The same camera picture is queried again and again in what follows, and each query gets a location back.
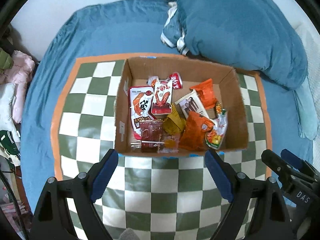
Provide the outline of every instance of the orange snack package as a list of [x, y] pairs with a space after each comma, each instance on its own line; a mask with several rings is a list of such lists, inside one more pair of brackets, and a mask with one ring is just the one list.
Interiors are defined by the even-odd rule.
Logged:
[[179, 148], [189, 151], [205, 150], [204, 135], [206, 132], [211, 131], [212, 128], [213, 122], [209, 118], [190, 111], [186, 128], [180, 138]]
[[215, 106], [217, 99], [213, 93], [212, 78], [190, 87], [190, 89], [194, 89], [197, 92], [204, 109], [210, 109]]

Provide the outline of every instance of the checkered tablecloth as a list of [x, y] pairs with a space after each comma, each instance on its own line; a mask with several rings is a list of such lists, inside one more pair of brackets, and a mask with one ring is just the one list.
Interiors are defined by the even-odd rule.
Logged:
[[[59, 129], [64, 179], [87, 172], [114, 147], [114, 102], [123, 60], [85, 63], [66, 98]], [[250, 178], [265, 179], [261, 153], [266, 128], [254, 77], [239, 74], [249, 131], [247, 150], [221, 158]], [[80, 239], [86, 239], [72, 199], [69, 210]], [[119, 156], [119, 164], [103, 197], [94, 204], [113, 239], [132, 228], [141, 240], [209, 239], [224, 216], [228, 202], [221, 195], [202, 156], [142, 158]], [[253, 213], [248, 208], [239, 231], [241, 239]]]

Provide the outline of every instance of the orange border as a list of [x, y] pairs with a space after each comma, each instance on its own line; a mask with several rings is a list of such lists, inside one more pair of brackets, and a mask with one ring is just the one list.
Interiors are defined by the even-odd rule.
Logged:
[[[57, 180], [63, 180], [60, 150], [59, 150], [59, 137], [58, 137], [60, 120], [61, 120], [63, 106], [65, 104], [67, 95], [71, 90], [74, 80], [76, 79], [76, 76], [78, 74], [81, 64], [92, 63], [92, 62], [115, 61], [115, 60], [127, 59], [129, 57], [140, 57], [140, 56], [185, 58], [185, 56], [182, 56], [182, 55], [164, 54], [164, 53], [123, 53], [123, 54], [111, 54], [111, 55], [103, 55], [103, 56], [82, 57], [82, 58], [76, 59], [76, 63], [72, 67], [72, 70], [67, 79], [67, 82], [63, 87], [61, 94], [59, 95], [59, 98], [52, 116], [50, 138], [51, 138], [52, 152], [54, 157], [54, 174]], [[237, 72], [254, 76], [257, 81], [257, 86], [258, 86], [260, 100], [261, 100], [261, 109], [263, 112], [263, 117], [264, 117], [265, 126], [266, 126], [267, 148], [272, 149], [271, 123], [270, 123], [270, 118], [267, 111], [266, 97], [265, 97], [263, 85], [261, 82], [261, 78], [258, 72], [256, 71], [243, 71], [243, 70], [237, 69]], [[266, 178], [271, 175], [271, 170], [269, 169], [270, 170], [269, 171], [268, 169], [269, 168], [267, 168], [267, 171], [266, 171]]]

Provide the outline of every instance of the cardboard box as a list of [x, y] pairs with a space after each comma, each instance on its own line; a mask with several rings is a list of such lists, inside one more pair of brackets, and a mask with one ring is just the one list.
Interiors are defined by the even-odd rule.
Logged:
[[[190, 153], [204, 155], [205, 152], [179, 149], [177, 154], [131, 152], [133, 138], [130, 118], [128, 89], [132, 86], [146, 86], [150, 76], [166, 79], [173, 72], [178, 72], [183, 82], [183, 89], [173, 90], [172, 102], [190, 93], [189, 87], [197, 85], [208, 78], [213, 80], [213, 90], [223, 108], [228, 111], [228, 129], [221, 151], [234, 151], [247, 148], [248, 128], [236, 70], [230, 66], [217, 63], [170, 57], [133, 57], [124, 63], [122, 78], [116, 100], [116, 141], [115, 149], [124, 155], [132, 156], [188, 156]], [[180, 106], [176, 106], [181, 116]], [[210, 118], [215, 118], [214, 109], [207, 110]]]

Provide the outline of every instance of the screw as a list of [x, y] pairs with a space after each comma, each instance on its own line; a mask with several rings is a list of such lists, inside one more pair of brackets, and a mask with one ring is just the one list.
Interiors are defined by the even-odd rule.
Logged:
[[87, 174], [86, 174], [85, 172], [80, 172], [80, 173], [78, 174], [78, 178], [79, 178], [79, 179], [84, 179], [86, 176], [87, 176]]
[[269, 181], [270, 181], [271, 183], [275, 183], [275, 182], [276, 182], [276, 179], [275, 179], [274, 177], [269, 177]]
[[245, 174], [244, 174], [243, 172], [238, 172], [238, 173], [237, 173], [237, 177], [238, 177], [239, 179], [244, 179], [244, 178], [245, 178]]
[[48, 183], [53, 183], [55, 181], [55, 177], [50, 177], [48, 180], [47, 180], [47, 182]]

